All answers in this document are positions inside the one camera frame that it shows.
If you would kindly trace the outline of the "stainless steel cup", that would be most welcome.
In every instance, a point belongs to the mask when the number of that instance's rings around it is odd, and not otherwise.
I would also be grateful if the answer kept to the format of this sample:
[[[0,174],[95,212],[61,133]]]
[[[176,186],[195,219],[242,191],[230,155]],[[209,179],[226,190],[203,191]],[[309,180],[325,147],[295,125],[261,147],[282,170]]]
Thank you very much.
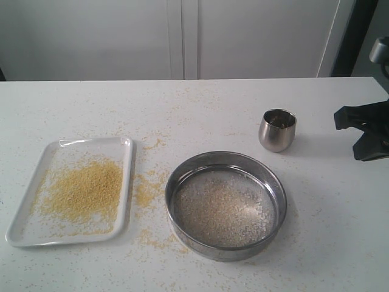
[[[274,153],[289,148],[295,137],[297,118],[285,109],[270,109],[263,114],[258,138],[260,144]]]

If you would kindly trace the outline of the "round stainless steel sieve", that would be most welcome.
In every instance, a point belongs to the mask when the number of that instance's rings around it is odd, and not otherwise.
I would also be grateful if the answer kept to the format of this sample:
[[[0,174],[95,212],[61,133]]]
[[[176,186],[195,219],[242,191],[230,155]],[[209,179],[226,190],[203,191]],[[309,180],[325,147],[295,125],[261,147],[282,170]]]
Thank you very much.
[[[251,258],[277,236],[287,196],[277,176],[231,151],[196,155],[177,166],[165,187],[172,231],[189,249],[220,262]]]

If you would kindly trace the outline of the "white coarse grain pile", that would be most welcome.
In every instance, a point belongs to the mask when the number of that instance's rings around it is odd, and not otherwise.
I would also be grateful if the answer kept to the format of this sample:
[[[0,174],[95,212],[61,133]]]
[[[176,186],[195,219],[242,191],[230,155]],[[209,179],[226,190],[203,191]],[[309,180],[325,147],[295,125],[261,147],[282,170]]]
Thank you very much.
[[[210,246],[237,248],[266,237],[275,214],[270,196],[249,178],[206,178],[176,195],[174,213],[181,228]]]

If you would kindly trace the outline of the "yellow millet pile on tray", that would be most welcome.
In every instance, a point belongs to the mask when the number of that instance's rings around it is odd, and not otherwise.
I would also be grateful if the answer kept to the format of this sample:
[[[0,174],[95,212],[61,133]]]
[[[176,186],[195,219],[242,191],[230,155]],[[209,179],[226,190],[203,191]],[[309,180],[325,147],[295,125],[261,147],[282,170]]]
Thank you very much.
[[[48,170],[31,207],[60,229],[69,223],[71,236],[107,234],[114,230],[123,182],[123,166],[109,158],[82,159]]]

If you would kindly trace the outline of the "white square plastic tray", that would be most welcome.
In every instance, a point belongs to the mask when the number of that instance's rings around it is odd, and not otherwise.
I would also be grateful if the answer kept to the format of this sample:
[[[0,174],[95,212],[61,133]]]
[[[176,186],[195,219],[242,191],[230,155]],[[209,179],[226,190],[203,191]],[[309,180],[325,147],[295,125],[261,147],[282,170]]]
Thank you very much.
[[[122,190],[113,231],[107,234],[71,236],[71,232],[75,230],[75,227],[71,224],[66,223],[65,228],[60,229],[58,223],[31,213],[36,191],[48,170],[70,166],[73,162],[82,159],[98,158],[109,158],[115,162],[121,162],[123,166]],[[133,158],[134,141],[128,137],[68,139],[50,143],[44,149],[16,214],[10,223],[5,235],[6,242],[14,247],[29,248],[33,246],[102,242],[116,237],[125,225]]]

